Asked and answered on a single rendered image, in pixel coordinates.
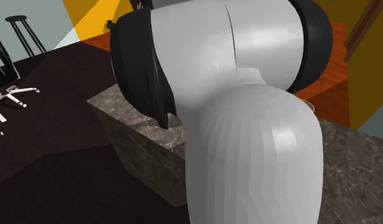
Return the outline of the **grey marble table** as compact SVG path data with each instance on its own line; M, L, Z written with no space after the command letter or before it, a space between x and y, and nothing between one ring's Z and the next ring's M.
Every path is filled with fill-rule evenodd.
M186 204L185 139L142 115L113 85L89 98L125 170L174 207ZM383 224L383 139L319 119L324 189L318 224Z

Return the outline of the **black white office chair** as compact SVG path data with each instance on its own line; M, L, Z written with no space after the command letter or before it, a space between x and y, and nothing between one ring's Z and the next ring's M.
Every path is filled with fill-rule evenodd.
M21 92L40 93L40 90L35 87L19 88L17 86L17 83L20 81L21 77L1 41L0 59L3 62L3 66L0 66L0 101L4 98L8 98L19 106L26 108L27 105L18 100L14 94ZM6 119L2 114L0 114L0 122L6 122Z

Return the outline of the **black bar stool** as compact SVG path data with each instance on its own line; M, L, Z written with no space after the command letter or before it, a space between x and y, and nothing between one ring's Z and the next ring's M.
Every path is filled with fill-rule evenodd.
M26 38L22 34L21 30L19 29L19 27L17 25L17 22L21 22L22 23L22 25L24 26L25 30L28 32L29 36L31 37L31 39L33 40L35 45L38 47L40 52L41 53L45 53L46 55L48 55L48 52L46 51L46 49L43 46L42 42L39 40L39 38L36 36L34 31L31 29L31 27L27 23L26 19L27 19L27 17L25 15L15 15L15 16L6 17L5 21L7 21L7 22L9 22L11 24L13 30L15 31L15 34L17 35L17 37L20 40L23 48L25 49L26 53L28 54L28 56L30 58L33 57L34 59L36 59L36 56L35 56L34 52L32 51L32 48L28 44Z

